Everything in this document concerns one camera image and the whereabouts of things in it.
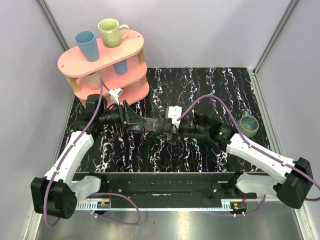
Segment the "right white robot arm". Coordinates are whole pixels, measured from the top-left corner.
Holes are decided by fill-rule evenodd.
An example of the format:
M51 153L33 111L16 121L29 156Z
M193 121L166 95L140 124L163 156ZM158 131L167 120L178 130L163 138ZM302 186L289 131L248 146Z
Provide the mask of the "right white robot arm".
M173 138L180 136L202 141L215 149L240 157L263 170L266 175L236 173L227 185L228 195L239 198L257 193L277 197L282 203L300 209L313 185L313 173L308 160L279 155L242 136L235 128L217 121L208 112L194 118L182 116L180 106L169 106L165 118Z

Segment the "clear plastic canister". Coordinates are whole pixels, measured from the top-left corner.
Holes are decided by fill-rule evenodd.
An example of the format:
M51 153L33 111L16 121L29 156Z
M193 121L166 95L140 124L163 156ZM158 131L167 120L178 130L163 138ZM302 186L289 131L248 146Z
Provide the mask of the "clear plastic canister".
M157 133L160 131L160 120L158 118L145 117L144 122L147 123L145 130L152 131L154 133ZM128 130L128 131L135 134L143 134L145 130Z

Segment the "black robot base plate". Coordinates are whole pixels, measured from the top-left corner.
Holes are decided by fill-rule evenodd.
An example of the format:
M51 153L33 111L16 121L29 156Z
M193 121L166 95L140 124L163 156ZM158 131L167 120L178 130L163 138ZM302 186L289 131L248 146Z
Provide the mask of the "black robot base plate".
M242 193L235 187L234 173L99 173L99 192L122 194L139 210L208 209L222 207L222 200L257 199L255 193Z

